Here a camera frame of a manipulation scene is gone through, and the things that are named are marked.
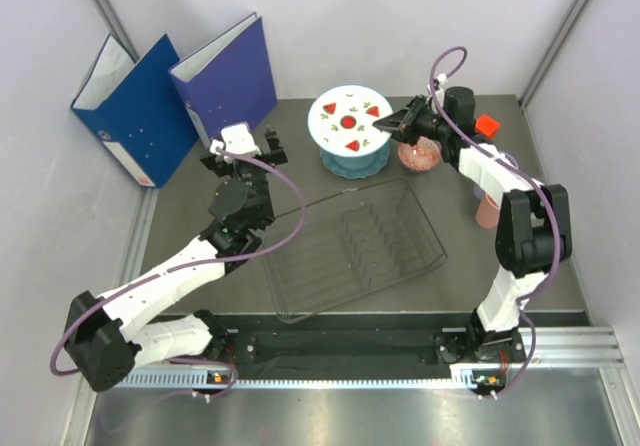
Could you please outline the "red patterned bowl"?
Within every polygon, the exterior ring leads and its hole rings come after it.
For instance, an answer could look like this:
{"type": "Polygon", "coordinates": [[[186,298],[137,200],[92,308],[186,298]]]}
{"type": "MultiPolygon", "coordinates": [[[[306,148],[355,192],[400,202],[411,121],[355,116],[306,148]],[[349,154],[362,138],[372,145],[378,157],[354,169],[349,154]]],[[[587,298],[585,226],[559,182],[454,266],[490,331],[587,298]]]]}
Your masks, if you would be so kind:
{"type": "Polygon", "coordinates": [[[421,137],[415,145],[400,144],[398,157],[402,165],[409,171],[427,172],[437,166],[441,160],[440,144],[421,137]]]}

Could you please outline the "lilac plastic cup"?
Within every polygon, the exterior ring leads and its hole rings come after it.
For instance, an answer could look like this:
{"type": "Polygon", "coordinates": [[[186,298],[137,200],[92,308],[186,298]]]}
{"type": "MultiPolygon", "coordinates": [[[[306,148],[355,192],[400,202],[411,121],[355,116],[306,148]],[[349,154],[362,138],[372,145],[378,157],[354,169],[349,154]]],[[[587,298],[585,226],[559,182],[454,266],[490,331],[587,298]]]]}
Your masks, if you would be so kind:
{"type": "MultiPolygon", "coordinates": [[[[501,154],[503,156],[503,159],[506,160],[511,166],[515,167],[516,169],[519,168],[517,160],[512,155],[510,155],[506,151],[501,151],[501,154]]],[[[473,185],[472,191],[478,200],[482,200],[485,197],[485,191],[477,184],[473,185]]]]}

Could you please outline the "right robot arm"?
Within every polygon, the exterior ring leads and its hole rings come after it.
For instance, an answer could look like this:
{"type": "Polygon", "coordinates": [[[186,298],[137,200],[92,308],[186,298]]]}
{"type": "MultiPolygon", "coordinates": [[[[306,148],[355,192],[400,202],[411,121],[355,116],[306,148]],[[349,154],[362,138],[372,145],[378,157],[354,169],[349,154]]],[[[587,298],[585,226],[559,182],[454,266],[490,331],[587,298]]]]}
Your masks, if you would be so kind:
{"type": "Polygon", "coordinates": [[[499,269],[489,293],[471,313],[464,352],[487,362],[512,349],[525,305],[571,254],[569,198],[561,185],[543,185],[507,162],[476,130],[476,100],[466,87],[414,97],[374,121],[395,141],[439,143],[442,160],[477,185],[499,208],[495,251],[499,269]]]}

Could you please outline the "white plate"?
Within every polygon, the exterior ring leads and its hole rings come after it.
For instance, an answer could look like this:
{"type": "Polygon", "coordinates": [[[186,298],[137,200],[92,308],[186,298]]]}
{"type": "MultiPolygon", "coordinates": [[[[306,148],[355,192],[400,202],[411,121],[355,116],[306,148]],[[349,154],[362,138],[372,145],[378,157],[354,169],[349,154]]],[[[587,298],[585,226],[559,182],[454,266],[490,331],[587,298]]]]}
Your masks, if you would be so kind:
{"type": "Polygon", "coordinates": [[[307,128],[322,151],[345,158],[363,157],[388,144],[390,134],[373,123],[392,112],[388,100],[373,89],[338,86],[312,103],[307,128]]]}

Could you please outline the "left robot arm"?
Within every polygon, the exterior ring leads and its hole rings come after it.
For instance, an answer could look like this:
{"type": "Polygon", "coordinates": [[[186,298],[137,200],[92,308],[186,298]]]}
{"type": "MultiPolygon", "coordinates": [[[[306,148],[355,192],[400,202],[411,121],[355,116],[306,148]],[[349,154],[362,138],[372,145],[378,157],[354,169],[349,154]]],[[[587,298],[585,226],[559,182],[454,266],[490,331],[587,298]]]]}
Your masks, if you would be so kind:
{"type": "Polygon", "coordinates": [[[275,220],[267,175],[288,161],[277,133],[266,130],[264,137],[266,150],[246,124],[226,127],[202,156],[222,181],[209,208],[212,222],[184,248],[127,285],[71,301],[63,347],[93,391],[107,391],[151,363],[181,356],[212,363],[224,356],[228,334],[211,313],[157,318],[256,257],[260,232],[275,220]]]}

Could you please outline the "teal plate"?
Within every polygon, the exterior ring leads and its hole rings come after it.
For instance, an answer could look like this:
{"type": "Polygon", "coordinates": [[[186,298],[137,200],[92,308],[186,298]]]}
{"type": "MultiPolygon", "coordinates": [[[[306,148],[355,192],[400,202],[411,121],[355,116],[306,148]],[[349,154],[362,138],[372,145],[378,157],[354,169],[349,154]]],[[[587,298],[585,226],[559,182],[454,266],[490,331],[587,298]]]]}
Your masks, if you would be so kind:
{"type": "Polygon", "coordinates": [[[359,157],[341,157],[324,150],[319,156],[326,169],[334,175],[349,180],[364,179],[378,174],[388,163],[391,153],[387,143],[375,152],[359,157]]]}

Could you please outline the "pink plastic cup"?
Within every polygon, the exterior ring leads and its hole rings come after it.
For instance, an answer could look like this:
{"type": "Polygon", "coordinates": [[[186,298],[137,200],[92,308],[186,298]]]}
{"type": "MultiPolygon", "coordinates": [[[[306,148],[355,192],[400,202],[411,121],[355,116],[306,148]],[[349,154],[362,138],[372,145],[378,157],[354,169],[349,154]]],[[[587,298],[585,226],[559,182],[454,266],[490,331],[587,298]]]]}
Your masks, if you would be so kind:
{"type": "Polygon", "coordinates": [[[489,196],[485,195],[476,211],[476,222],[484,229],[495,229],[499,222],[500,206],[489,196]]]}

